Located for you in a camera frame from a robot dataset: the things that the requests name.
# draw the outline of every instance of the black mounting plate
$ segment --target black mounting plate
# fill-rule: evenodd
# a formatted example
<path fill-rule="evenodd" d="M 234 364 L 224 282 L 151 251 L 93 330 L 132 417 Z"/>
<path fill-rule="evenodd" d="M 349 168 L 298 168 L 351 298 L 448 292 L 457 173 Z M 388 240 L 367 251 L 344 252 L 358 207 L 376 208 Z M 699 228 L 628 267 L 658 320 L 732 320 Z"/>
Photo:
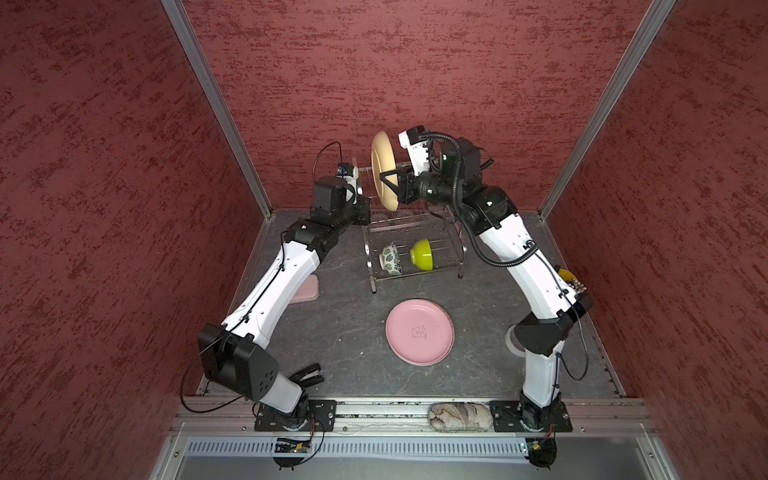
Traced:
<path fill-rule="evenodd" d="M 520 402 L 517 400 L 492 400 L 490 402 L 491 415 L 493 415 L 493 429 L 497 433 L 537 433 L 526 429 L 520 417 Z M 552 406 L 550 423 L 554 424 L 555 432 L 573 432 L 571 417 L 565 409 L 563 402 Z"/>
<path fill-rule="evenodd" d="M 318 423 L 322 423 L 326 432 L 333 430 L 333 423 L 336 421 L 336 400 L 310 400 L 310 413 L 315 416 Z M 297 430 L 288 430 L 283 427 L 280 417 L 270 408 L 259 407 L 256 414 L 256 421 L 253 424 L 255 432 L 308 432 L 310 423 L 306 422 Z"/>

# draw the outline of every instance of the beige plate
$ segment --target beige plate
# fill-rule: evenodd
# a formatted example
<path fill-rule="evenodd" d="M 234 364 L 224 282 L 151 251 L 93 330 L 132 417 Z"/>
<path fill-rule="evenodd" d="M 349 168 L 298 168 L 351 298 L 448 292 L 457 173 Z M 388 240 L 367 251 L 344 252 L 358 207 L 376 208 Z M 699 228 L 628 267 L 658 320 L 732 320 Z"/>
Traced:
<path fill-rule="evenodd" d="M 380 131 L 373 138 L 371 166 L 373 167 L 373 184 L 376 185 L 376 193 L 379 194 L 382 205 L 392 212 L 397 210 L 397 194 L 379 179 L 380 173 L 395 170 L 395 154 L 392 152 L 392 145 L 389 143 L 386 132 Z M 397 185 L 396 175 L 389 176 L 388 180 Z"/>

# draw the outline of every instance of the yellow object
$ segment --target yellow object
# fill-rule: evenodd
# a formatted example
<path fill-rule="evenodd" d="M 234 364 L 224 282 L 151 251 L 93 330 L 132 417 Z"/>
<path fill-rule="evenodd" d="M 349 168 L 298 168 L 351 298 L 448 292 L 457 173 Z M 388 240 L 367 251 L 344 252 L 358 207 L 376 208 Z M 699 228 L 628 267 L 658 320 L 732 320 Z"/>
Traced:
<path fill-rule="evenodd" d="M 411 249 L 411 262 L 420 270 L 429 272 L 432 269 L 432 248 L 429 240 L 422 238 Z"/>
<path fill-rule="evenodd" d="M 576 276 L 573 273 L 567 271 L 566 269 L 561 268 L 558 273 L 560 274 L 560 278 L 565 280 L 566 283 L 576 280 Z"/>
<path fill-rule="evenodd" d="M 373 184 L 376 185 L 376 193 L 382 205 L 389 211 L 395 211 L 398 207 L 397 194 L 387 187 L 379 178 L 382 172 L 395 170 L 395 154 L 392 152 L 392 144 L 386 132 L 380 131 L 373 138 L 371 145 L 371 167 L 373 167 Z M 387 180 L 397 185 L 397 175 L 390 175 Z"/>

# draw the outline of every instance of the yellow bowl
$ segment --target yellow bowl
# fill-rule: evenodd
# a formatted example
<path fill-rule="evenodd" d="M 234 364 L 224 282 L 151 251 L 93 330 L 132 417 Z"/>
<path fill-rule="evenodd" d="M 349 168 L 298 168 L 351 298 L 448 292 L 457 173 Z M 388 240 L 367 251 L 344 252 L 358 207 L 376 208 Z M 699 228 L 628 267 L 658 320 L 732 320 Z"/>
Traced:
<path fill-rule="evenodd" d="M 432 248 L 429 240 L 422 238 L 411 249 L 411 262 L 420 270 L 429 272 L 432 269 Z"/>

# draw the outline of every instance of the textured red wall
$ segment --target textured red wall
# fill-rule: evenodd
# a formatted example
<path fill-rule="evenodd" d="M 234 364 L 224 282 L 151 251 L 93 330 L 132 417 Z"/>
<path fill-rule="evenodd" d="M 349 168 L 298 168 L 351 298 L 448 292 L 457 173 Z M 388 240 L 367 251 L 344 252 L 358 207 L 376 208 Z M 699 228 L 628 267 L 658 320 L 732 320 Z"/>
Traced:
<path fill-rule="evenodd" d="M 766 24 L 678 0 L 550 219 L 685 478 L 768 478 Z"/>
<path fill-rule="evenodd" d="M 160 2 L 0 24 L 0 477 L 146 478 L 260 214 Z"/>
<path fill-rule="evenodd" d="M 307 207 L 318 150 L 369 164 L 418 124 L 498 162 L 487 181 L 538 208 L 648 0 L 186 0 L 276 207 Z M 327 154 L 318 171 L 330 172 Z"/>

